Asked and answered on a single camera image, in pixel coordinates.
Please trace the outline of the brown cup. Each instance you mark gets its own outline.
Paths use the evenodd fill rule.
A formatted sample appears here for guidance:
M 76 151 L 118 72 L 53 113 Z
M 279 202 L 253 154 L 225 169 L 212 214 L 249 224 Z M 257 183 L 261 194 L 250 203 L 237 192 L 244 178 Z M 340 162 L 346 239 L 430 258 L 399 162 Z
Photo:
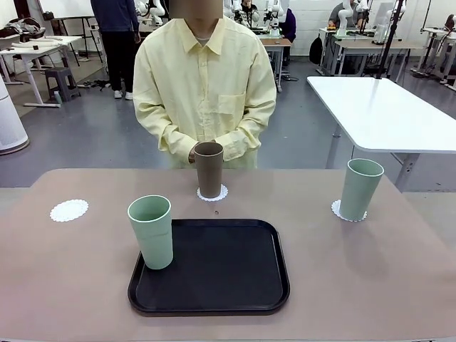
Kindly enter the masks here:
M 221 192 L 223 147 L 217 142 L 201 142 L 194 148 L 199 192 L 215 198 Z

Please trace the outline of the white paper doily coaster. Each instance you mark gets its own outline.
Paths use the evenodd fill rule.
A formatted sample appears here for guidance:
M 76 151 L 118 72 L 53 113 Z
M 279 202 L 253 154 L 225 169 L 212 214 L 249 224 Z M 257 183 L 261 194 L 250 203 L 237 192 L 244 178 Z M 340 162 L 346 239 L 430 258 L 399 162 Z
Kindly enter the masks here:
M 69 222 L 82 217 L 89 208 L 87 201 L 83 199 L 70 199 L 57 204 L 49 213 L 54 222 Z
M 363 214 L 363 216 L 360 218 L 360 219 L 347 219 L 345 217 L 343 217 L 340 213 L 340 205 L 341 205 L 341 201 L 338 199 L 334 202 L 332 202 L 331 204 L 331 211 L 340 219 L 342 220 L 345 220 L 347 222 L 361 222 L 363 221 L 367 216 L 368 216 L 368 213 L 365 212 Z
M 223 184 L 221 184 L 220 193 L 216 197 L 204 197 L 200 192 L 200 188 L 199 187 L 197 188 L 197 196 L 205 202 L 217 202 L 217 201 L 223 200 L 227 195 L 228 195 L 228 189 Z

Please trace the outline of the light green cup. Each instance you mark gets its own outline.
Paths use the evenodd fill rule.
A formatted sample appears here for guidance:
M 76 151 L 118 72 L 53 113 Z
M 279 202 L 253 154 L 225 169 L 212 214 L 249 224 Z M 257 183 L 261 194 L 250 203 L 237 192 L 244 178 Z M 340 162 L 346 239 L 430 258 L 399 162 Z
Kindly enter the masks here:
M 170 210 L 169 199 L 161 195 L 140 197 L 128 207 L 130 223 L 149 269 L 164 269 L 173 260 Z
M 361 221 L 384 174 L 383 167 L 363 158 L 349 160 L 341 195 L 339 213 L 350 221 Z

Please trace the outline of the person's right forearm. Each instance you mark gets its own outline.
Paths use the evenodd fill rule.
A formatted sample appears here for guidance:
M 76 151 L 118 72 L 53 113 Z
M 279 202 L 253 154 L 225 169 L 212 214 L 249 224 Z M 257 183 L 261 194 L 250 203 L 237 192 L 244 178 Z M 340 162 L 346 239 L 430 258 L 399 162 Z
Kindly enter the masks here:
M 168 152 L 178 160 L 189 164 L 189 152 L 197 141 L 181 133 L 162 106 L 137 107 L 136 118 L 139 124 L 156 137 L 158 150 Z

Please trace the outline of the person in yellow shirt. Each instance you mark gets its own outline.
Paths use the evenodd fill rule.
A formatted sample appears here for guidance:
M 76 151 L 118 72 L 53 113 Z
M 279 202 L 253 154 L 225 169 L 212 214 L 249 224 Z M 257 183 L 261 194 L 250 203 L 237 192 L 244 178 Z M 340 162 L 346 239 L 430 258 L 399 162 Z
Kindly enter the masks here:
M 247 108 L 276 106 L 276 86 L 266 49 L 247 27 L 222 17 L 204 34 L 173 19 L 136 53 L 133 102 L 135 114 L 137 107 L 162 106 L 197 144 L 216 142 Z M 192 167 L 164 153 L 173 168 Z

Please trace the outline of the black plastic tray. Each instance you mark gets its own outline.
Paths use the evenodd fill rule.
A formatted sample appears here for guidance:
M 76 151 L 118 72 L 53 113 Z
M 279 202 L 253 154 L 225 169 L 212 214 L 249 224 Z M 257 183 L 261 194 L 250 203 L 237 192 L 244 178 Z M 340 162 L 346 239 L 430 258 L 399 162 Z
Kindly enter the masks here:
M 174 258 L 161 270 L 138 257 L 128 286 L 143 316 L 269 315 L 288 300 L 279 233 L 260 219 L 175 219 Z

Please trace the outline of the small brown desk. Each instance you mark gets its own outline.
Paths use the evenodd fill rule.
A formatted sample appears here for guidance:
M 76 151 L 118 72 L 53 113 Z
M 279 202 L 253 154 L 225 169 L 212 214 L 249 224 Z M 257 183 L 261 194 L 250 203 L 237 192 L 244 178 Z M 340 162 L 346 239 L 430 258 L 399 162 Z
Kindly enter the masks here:
M 278 93 L 282 92 L 281 77 L 282 77 L 282 64 L 284 58 L 285 48 L 291 47 L 291 42 L 286 38 L 265 38 L 260 37 L 260 41 L 266 49 L 268 54 L 272 56 L 272 63 L 274 65 L 273 72 L 275 78 L 276 89 Z

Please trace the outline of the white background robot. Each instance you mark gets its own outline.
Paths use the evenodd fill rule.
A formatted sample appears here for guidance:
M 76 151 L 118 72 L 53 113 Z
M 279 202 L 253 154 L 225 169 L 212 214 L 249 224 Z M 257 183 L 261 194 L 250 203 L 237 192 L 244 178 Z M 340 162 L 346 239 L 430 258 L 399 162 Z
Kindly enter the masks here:
M 163 25 L 162 18 L 167 14 L 161 0 L 135 0 L 135 10 L 141 21 L 156 27 Z

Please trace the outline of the grey plastic stool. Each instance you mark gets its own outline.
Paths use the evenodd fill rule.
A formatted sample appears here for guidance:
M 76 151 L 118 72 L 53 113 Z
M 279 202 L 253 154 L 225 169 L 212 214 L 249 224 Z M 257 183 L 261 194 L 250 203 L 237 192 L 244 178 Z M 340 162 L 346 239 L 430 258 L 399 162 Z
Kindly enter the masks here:
M 62 102 L 69 102 L 73 97 L 81 95 L 69 67 L 49 68 L 44 75 L 50 99 L 58 100 L 55 92 L 59 94 Z

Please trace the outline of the seated person in patterned sweater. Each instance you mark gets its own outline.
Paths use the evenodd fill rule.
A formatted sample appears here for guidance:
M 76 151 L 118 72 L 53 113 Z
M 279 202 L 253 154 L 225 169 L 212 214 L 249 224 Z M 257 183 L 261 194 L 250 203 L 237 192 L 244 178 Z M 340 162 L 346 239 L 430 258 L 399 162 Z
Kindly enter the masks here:
M 259 21 L 259 12 L 252 0 L 242 0 L 241 10 L 237 14 L 237 21 L 249 29 L 256 26 Z

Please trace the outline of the black backpack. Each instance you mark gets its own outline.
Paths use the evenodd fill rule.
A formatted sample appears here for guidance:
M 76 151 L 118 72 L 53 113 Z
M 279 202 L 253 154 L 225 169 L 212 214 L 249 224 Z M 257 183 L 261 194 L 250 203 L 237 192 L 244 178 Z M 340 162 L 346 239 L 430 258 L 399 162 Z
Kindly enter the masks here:
M 322 53 L 323 53 L 323 41 L 321 40 L 320 35 L 318 35 L 310 45 L 310 49 L 309 49 L 310 62 L 319 66 L 320 62 L 321 62 Z

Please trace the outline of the seated person in purple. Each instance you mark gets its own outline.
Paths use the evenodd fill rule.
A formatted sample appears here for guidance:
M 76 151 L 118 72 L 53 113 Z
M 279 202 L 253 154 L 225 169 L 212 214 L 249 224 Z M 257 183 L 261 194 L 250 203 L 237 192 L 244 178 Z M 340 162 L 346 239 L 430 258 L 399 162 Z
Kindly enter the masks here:
M 282 38 L 287 39 L 290 43 L 294 42 L 296 38 L 296 17 L 294 16 L 290 8 L 287 9 L 285 22 L 280 23 Z M 284 48 L 283 64 L 287 66 L 289 64 L 291 47 Z

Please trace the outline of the white background desk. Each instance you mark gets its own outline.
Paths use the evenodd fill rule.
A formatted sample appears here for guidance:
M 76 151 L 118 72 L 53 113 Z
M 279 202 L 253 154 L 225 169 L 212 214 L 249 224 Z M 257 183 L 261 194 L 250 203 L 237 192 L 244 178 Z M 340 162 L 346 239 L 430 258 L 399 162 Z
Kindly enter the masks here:
M 68 62 L 67 50 L 71 43 L 81 40 L 80 36 L 44 36 L 36 40 L 31 40 L 27 43 L 12 43 L 10 47 L 0 51 L 0 65 L 4 71 L 4 75 L 8 73 L 4 68 L 4 56 L 19 55 L 24 66 L 26 75 L 28 76 L 29 84 L 33 89 L 36 98 L 35 103 L 24 103 L 24 107 L 34 108 L 60 108 L 60 104 L 44 103 L 36 85 L 35 79 L 29 67 L 29 63 L 33 60 L 38 60 L 42 56 L 52 53 L 60 53 L 62 61 Z

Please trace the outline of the brown background desk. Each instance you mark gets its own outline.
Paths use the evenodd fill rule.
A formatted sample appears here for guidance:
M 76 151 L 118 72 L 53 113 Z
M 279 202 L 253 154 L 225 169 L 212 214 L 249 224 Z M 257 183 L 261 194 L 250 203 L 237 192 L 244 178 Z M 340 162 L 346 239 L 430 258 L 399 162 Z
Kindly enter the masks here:
M 410 57 L 410 53 L 413 50 L 421 51 L 423 49 L 423 45 L 411 41 L 393 41 L 389 50 L 386 50 L 386 45 L 377 45 L 374 44 L 372 41 L 365 40 L 365 39 L 344 39 L 341 41 L 337 41 L 336 45 L 338 48 L 336 49 L 335 57 L 340 56 L 340 64 L 339 69 L 336 70 L 336 62 L 334 61 L 333 67 L 331 69 L 330 76 L 331 77 L 339 77 L 343 75 L 343 65 L 347 56 L 362 56 L 362 62 L 360 67 L 360 72 L 356 74 L 356 77 L 360 77 L 364 67 L 366 66 L 367 59 L 369 56 L 391 56 L 390 64 L 386 71 L 386 78 L 390 78 L 394 69 L 395 61 L 398 56 L 402 56 L 400 68 L 398 74 L 396 76 L 395 82 L 399 81 L 399 78 L 402 76 L 403 72 L 405 71 L 405 67 L 408 64 L 408 60 Z

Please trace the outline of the black tripod pole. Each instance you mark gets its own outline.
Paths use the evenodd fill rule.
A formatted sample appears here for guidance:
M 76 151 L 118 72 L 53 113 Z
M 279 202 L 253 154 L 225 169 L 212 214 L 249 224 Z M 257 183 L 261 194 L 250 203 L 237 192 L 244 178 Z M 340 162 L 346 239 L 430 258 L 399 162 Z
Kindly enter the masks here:
M 378 8 L 373 28 L 375 29 L 373 43 L 381 46 L 380 63 L 375 77 L 381 78 L 397 31 L 398 24 L 406 10 L 407 0 L 387 0 Z

